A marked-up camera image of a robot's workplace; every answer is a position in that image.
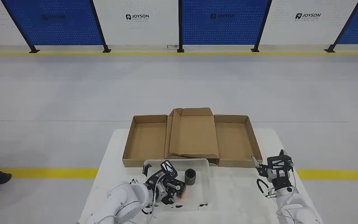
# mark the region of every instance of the white wall panel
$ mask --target white wall panel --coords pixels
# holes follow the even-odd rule
[[[333,44],[356,3],[357,0],[273,0],[260,44]],[[296,18],[298,13],[302,13],[300,18]]]
[[[2,2],[0,2],[0,45],[26,45]]]
[[[177,0],[94,0],[94,3],[108,45],[179,42]]]

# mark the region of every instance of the cardboard box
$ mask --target cardboard box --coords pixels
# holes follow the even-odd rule
[[[246,115],[213,115],[210,108],[177,108],[169,116],[134,116],[123,154],[125,167],[145,160],[206,158],[224,167],[254,167],[262,161]]]
[[[251,156],[262,162],[251,122],[246,115],[215,115],[219,166],[254,167]]]
[[[122,158],[125,167],[143,167],[145,160],[165,158],[167,117],[133,117]]]
[[[210,108],[174,109],[168,123],[171,136],[167,158],[207,158],[218,163],[218,142]]]

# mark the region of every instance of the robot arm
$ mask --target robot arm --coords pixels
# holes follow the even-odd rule
[[[144,184],[137,181],[121,182],[107,193],[107,201],[84,224],[115,224],[134,218],[140,210],[152,206],[153,202],[173,204],[174,197],[181,197],[186,184],[175,179],[178,173],[166,160],[161,169]]]
[[[252,160],[258,174],[266,177],[267,181],[274,186],[275,192],[270,190],[265,197],[276,198],[278,207],[276,214],[280,224],[321,224],[318,215],[299,194],[296,180],[295,186],[291,185],[289,171],[293,172],[293,163],[285,150],[281,150],[278,156],[267,158],[268,165],[259,163],[253,156]],[[267,188],[269,186],[261,179],[257,180],[257,185],[263,193],[260,182],[264,183]]]
[[[142,208],[150,203],[150,195],[144,184],[122,182],[107,194],[106,203],[84,224],[114,224],[134,218]]]

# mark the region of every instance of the person's shoe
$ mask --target person's shoe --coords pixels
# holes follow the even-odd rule
[[[9,182],[11,177],[12,177],[11,174],[6,174],[5,172],[0,172],[0,184],[5,184],[5,183]]]

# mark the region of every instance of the white table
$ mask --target white table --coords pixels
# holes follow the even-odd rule
[[[142,173],[142,168],[125,168],[122,163],[128,131],[128,129],[114,131],[78,221],[80,224],[105,203],[106,193],[111,187],[119,181],[137,178]],[[265,164],[267,157],[277,156],[283,149],[274,130],[255,129],[255,135]],[[209,206],[198,208],[197,211],[180,211],[179,209],[173,212],[159,211],[155,213],[156,218],[153,218],[151,223],[279,223],[276,203],[274,200],[265,198],[256,185],[256,179],[259,177],[256,169],[210,167],[210,172],[211,187],[215,193],[211,196],[212,203]],[[145,180],[145,176],[142,176],[143,179],[137,178],[140,182]],[[295,177],[298,191],[315,209],[297,172],[295,172]],[[133,221],[137,224],[144,224],[146,216],[139,213]]]

